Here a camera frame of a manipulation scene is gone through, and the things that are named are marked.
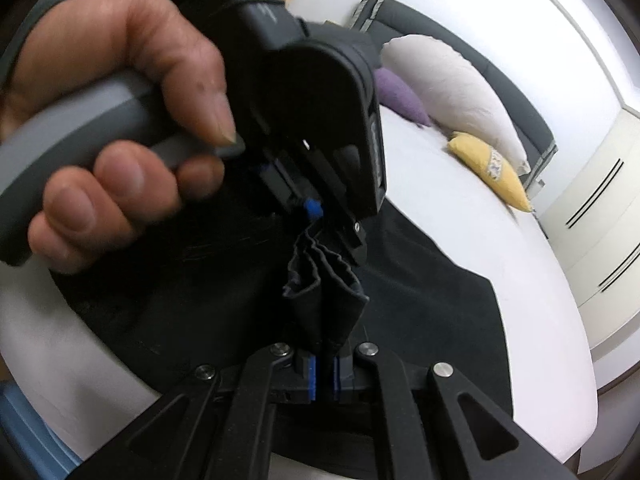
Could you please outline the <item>left hand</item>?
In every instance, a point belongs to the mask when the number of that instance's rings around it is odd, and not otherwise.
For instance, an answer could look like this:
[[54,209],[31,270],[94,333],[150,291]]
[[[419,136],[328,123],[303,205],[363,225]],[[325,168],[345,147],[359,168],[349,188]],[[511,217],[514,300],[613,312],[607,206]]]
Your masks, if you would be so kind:
[[[168,112],[190,133],[213,146],[235,142],[224,60],[171,0],[65,0],[43,14],[1,86],[2,139],[61,96],[123,68],[159,84]],[[112,143],[92,169],[52,174],[28,244],[49,268],[74,273],[177,212],[183,198],[209,196],[223,177],[213,155],[170,170],[142,145]]]

